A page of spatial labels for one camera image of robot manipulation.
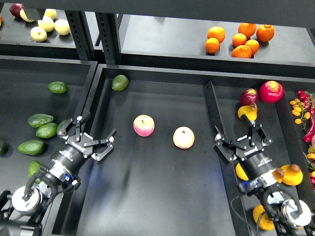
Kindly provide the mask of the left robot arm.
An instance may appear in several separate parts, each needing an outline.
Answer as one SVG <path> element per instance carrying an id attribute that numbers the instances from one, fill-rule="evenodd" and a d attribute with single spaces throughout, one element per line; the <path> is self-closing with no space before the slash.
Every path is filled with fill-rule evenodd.
<path id="1" fill-rule="evenodd" d="M 68 119 L 57 136 L 64 144 L 51 157 L 53 166 L 41 167 L 26 185 L 14 193 L 6 190 L 0 195 L 0 234 L 2 236 L 40 236 L 42 219 L 59 195 L 77 189 L 81 180 L 79 170 L 90 158 L 100 164 L 114 150 L 113 129 L 102 140 L 82 131 L 90 114 Z"/>

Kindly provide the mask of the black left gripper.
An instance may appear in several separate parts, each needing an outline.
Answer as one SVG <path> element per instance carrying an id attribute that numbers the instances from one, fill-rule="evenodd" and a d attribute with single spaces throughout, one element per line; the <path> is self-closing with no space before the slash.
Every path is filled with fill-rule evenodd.
<path id="1" fill-rule="evenodd" d="M 94 140 L 88 134 L 82 134 L 82 125 L 91 117 L 90 112 L 84 112 L 77 118 L 67 119 L 67 123 L 60 129 L 57 136 L 65 140 L 65 144 L 52 155 L 54 163 L 51 174 L 57 179 L 65 175 L 75 176 L 80 168 L 92 158 L 97 164 L 101 164 L 114 150 L 114 136 L 117 130 L 114 128 L 105 139 Z"/>

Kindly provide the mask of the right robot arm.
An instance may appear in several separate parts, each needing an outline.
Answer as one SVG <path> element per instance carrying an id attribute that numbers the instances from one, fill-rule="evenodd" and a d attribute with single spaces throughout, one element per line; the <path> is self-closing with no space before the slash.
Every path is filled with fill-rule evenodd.
<path id="1" fill-rule="evenodd" d="M 246 115 L 242 115 L 241 120 L 248 125 L 248 133 L 235 140 L 228 139 L 214 126 L 214 149 L 228 162 L 237 160 L 248 177 L 238 185 L 240 194 L 258 198 L 277 235 L 294 236 L 300 227 L 309 235 L 314 214 L 304 201 L 277 181 L 280 169 L 265 151 L 272 139 L 265 134 L 261 124 L 250 121 Z"/>

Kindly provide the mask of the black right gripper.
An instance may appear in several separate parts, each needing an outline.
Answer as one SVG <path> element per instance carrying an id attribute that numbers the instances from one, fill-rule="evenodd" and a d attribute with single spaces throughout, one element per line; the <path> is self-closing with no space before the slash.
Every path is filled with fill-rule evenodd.
<path id="1" fill-rule="evenodd" d="M 227 139 L 215 125 L 213 127 L 215 140 L 214 149 L 218 155 L 224 157 L 228 162 L 238 159 L 249 180 L 254 180 L 261 177 L 263 174 L 274 171 L 277 167 L 272 158 L 269 157 L 265 151 L 255 146 L 269 146 L 273 140 L 270 136 L 266 135 L 262 124 L 256 123 L 255 120 L 249 120 L 246 115 L 242 115 L 241 120 L 249 126 L 249 145 L 253 148 L 250 150 L 239 149 L 236 143 Z"/>

